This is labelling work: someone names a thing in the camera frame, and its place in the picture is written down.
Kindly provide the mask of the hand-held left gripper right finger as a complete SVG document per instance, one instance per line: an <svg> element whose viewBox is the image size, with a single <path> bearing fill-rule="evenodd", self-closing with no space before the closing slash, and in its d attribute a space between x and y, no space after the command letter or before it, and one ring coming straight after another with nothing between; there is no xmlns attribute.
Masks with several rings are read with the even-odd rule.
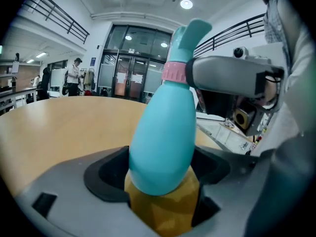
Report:
<svg viewBox="0 0 316 237"><path fill-rule="evenodd" d="M192 237L243 237L272 156L239 155L195 147L191 167L199 181Z"/></svg>

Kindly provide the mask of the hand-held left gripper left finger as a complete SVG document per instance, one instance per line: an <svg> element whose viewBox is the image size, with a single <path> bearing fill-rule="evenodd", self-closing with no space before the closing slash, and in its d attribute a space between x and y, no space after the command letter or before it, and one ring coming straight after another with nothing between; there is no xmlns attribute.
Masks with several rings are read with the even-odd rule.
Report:
<svg viewBox="0 0 316 237"><path fill-rule="evenodd" d="M58 163L15 200L48 237L154 237L124 191L128 158L123 146Z"/></svg>

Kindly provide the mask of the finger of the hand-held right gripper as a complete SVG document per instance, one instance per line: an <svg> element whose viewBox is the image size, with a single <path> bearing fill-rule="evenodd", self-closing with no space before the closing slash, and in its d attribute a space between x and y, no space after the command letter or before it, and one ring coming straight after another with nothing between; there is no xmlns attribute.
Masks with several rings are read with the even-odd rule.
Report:
<svg viewBox="0 0 316 237"><path fill-rule="evenodd" d="M196 89L201 110L208 115L230 118L233 113L234 96L212 92L207 90Z"/></svg>
<svg viewBox="0 0 316 237"><path fill-rule="evenodd" d="M283 80L284 68L259 56L208 56L191 59L185 74L188 85L196 89L260 98L265 93L266 77Z"/></svg>

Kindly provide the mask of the person's right hand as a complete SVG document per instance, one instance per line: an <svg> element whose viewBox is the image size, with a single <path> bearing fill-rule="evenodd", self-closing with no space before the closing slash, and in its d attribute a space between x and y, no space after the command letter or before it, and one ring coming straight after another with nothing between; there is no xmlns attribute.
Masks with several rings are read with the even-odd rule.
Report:
<svg viewBox="0 0 316 237"><path fill-rule="evenodd" d="M266 76L264 105L270 105L278 94L279 81L271 76Z"/></svg>

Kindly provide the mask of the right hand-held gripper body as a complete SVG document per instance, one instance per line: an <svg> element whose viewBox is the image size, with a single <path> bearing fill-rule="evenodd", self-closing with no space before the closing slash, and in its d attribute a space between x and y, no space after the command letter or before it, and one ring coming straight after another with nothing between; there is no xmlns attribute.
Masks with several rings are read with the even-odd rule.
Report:
<svg viewBox="0 0 316 237"><path fill-rule="evenodd" d="M245 136L259 134L258 127L264 114L273 114L280 109L285 81L285 70L271 69L254 72L241 82L234 103L233 121ZM273 99L261 105L259 102L266 97L266 83L276 86Z"/></svg>

